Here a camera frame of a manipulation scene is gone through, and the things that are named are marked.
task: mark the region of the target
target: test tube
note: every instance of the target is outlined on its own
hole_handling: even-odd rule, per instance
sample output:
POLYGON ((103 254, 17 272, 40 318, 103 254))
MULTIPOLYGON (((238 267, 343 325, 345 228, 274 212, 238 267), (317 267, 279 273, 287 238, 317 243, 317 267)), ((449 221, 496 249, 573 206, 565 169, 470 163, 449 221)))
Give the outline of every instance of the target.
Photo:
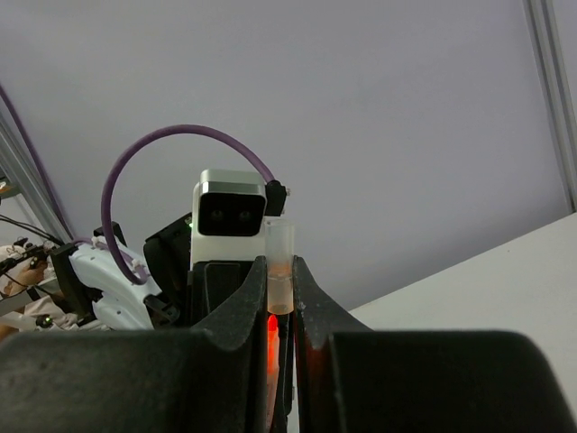
POLYGON ((286 219, 266 222, 268 310, 282 315, 292 312, 292 261, 295 227, 286 219))

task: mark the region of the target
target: camera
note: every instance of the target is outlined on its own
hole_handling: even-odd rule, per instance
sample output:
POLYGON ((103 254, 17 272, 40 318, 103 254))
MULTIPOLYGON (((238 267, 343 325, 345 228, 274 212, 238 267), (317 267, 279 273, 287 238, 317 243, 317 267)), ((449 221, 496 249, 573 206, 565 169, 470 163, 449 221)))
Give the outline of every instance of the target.
POLYGON ((255 236, 261 231, 267 199, 258 173, 205 170, 198 196, 201 235, 255 236))
POLYGON ((264 254, 266 206, 258 172, 204 170, 193 193, 190 264, 264 254))

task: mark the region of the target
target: purple cable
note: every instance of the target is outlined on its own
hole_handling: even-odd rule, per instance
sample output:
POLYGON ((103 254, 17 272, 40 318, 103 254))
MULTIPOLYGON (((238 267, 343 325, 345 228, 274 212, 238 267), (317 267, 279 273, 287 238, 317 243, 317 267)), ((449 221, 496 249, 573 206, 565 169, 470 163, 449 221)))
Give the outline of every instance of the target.
POLYGON ((114 237, 111 212, 114 185, 116 185, 116 181, 118 180, 124 166, 140 149, 152 142, 159 140, 160 138, 170 137, 171 135, 178 134, 204 135, 205 137, 213 138, 218 142, 224 143, 227 146, 235 149, 244 158, 246 158, 246 160, 252 164, 252 166, 262 175, 266 183, 274 180, 274 176, 272 176, 269 168, 264 164, 264 162, 261 161, 258 156, 256 156, 253 151, 251 151, 248 147, 230 135, 217 131, 216 129, 209 128, 208 126, 201 126, 198 124, 175 124, 173 126, 167 126, 165 128, 158 129, 148 135, 144 135, 143 138, 126 149, 123 154, 120 155, 118 160, 116 160, 116 163, 106 178, 105 187, 102 190, 102 200, 100 202, 100 218, 102 220, 102 230, 104 232, 110 254, 112 255, 114 262, 123 273, 123 275, 134 284, 143 285, 146 282, 146 278, 138 278, 131 272, 130 268, 123 260, 122 253, 118 248, 118 243, 114 237))
POLYGON ((26 131, 26 128, 24 127, 24 124, 22 123, 22 119, 18 115, 18 112, 16 111, 16 107, 14 106, 14 104, 12 103, 12 100, 10 99, 8 94, 6 93, 4 87, 2 86, 2 83, 0 83, 0 98, 2 98, 2 100, 4 101, 6 108, 8 108, 8 113, 10 113, 10 116, 14 120, 14 123, 16 124, 16 128, 18 128, 18 132, 22 136, 22 139, 24 141, 24 144, 26 145, 26 148, 28 149, 28 152, 30 153, 30 156, 32 156, 32 160, 34 161, 34 164, 36 165, 36 170, 38 170, 38 173, 40 174, 42 182, 44 182, 44 185, 46 187, 46 192, 48 193, 48 197, 50 199, 50 202, 52 203, 52 206, 54 207, 54 213, 56 214, 56 217, 64 226, 64 230, 66 230, 66 232, 71 236, 69 227, 66 224, 66 218, 64 217, 64 214, 62 213, 62 209, 60 207, 60 201, 58 199, 58 196, 56 195, 56 192, 52 188, 52 183, 50 182, 50 178, 48 177, 48 174, 46 172, 46 168, 44 167, 44 164, 42 164, 42 161, 40 159, 40 155, 36 151, 36 148, 34 147, 32 140, 30 139, 30 135, 28 135, 28 132, 26 131))

